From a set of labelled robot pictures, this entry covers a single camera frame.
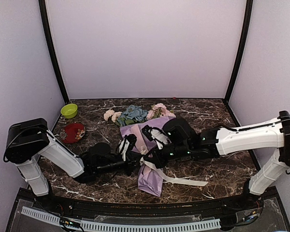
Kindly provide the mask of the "blue fake flower stem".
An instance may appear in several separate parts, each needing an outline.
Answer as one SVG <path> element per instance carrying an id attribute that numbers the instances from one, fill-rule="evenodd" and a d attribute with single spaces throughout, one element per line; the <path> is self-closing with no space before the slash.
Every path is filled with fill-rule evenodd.
<path id="1" fill-rule="evenodd" d="M 144 110 L 136 105 L 130 105 L 124 112 L 121 113 L 115 123 L 120 127 L 143 123 L 147 121 L 147 115 L 147 110 Z"/>

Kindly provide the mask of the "white fake flower stem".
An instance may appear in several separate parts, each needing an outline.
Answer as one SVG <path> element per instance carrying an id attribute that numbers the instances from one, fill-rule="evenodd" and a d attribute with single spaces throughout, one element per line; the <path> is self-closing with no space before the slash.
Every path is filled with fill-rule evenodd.
<path id="1" fill-rule="evenodd" d="M 122 112 L 115 112 L 114 110 L 109 109 L 104 113 L 103 118 L 105 121 L 108 121 L 110 119 L 112 122 L 115 123 L 121 116 L 121 114 Z"/>

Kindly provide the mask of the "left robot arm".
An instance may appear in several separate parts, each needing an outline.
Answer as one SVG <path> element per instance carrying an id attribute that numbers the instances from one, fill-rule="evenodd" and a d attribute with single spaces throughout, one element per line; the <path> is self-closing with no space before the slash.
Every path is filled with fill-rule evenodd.
<path id="1" fill-rule="evenodd" d="M 133 150 L 136 140 L 136 136 L 130 134 L 121 140 L 114 153 L 108 144 L 97 143 L 87 152 L 77 155 L 55 137 L 46 120 L 37 118 L 9 128 L 3 160 L 13 163 L 34 195 L 40 197 L 40 204 L 48 211 L 54 211 L 58 207 L 58 199 L 50 193 L 51 185 L 42 173 L 36 156 L 46 158 L 78 183 L 87 184 L 101 174 L 117 170 L 131 175 L 142 156 Z"/>

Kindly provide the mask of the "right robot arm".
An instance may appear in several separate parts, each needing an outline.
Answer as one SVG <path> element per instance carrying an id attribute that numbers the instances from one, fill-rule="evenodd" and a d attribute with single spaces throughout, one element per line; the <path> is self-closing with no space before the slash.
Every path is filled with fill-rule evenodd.
<path id="1" fill-rule="evenodd" d="M 283 173 L 290 169 L 290 114 L 281 111 L 278 117 L 244 127 L 220 126 L 197 133 L 183 118 L 173 118 L 162 129 L 145 126 L 142 133 L 156 146 L 145 154 L 140 163 L 155 170 L 170 183 L 199 186 L 206 181 L 171 178 L 162 168 L 171 160 L 219 158 L 239 151 L 267 147 L 275 148 L 265 165 L 246 183 L 245 193 L 237 198 L 237 206 L 247 210 Z"/>

